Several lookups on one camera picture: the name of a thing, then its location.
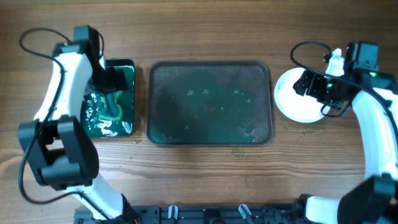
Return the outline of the white plate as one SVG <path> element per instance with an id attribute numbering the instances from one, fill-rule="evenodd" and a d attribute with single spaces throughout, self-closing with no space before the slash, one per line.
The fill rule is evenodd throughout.
<path id="1" fill-rule="evenodd" d="M 320 112 L 323 104 L 311 96 L 298 95 L 293 89 L 304 71 L 300 67 L 286 71 L 275 85 L 274 99 L 280 112 L 289 119 L 299 123 L 314 123 L 325 117 Z"/>

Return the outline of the green yellow sponge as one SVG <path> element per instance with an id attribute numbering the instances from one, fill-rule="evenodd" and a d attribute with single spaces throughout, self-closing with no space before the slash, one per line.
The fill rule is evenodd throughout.
<path id="1" fill-rule="evenodd" d="M 118 103 L 123 91 L 117 91 L 101 96 L 101 102 L 104 104 L 104 109 L 99 112 L 99 119 L 106 121 L 120 121 L 123 118 L 123 109 Z"/>

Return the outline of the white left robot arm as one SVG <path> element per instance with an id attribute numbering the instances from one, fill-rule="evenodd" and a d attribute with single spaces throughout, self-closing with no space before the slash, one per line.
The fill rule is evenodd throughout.
<path id="1" fill-rule="evenodd" d="M 120 121 L 124 110 L 119 98 L 132 90 L 134 69 L 109 66 L 98 44 L 90 40 L 59 43 L 49 58 L 53 74 L 45 99 L 34 120 L 22 123 L 17 133 L 24 151 L 19 173 L 22 196 L 40 203 L 24 189 L 28 164 L 39 185 L 61 191 L 57 200 L 75 196 L 97 222 L 140 223 L 125 196 L 99 173 L 98 152 L 80 123 L 83 100 L 90 93 L 103 97 L 102 120 Z"/>

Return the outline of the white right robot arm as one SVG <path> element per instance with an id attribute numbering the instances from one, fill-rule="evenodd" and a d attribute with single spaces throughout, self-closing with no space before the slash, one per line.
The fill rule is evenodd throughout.
<path id="1" fill-rule="evenodd" d="M 359 123 L 365 178 L 340 199 L 301 195 L 292 220 L 309 223 L 397 223 L 397 81 L 379 71 L 379 46 L 351 42 L 346 54 L 339 49 L 324 56 L 325 72 L 303 68 L 292 88 L 323 107 L 345 112 L 352 108 Z"/>

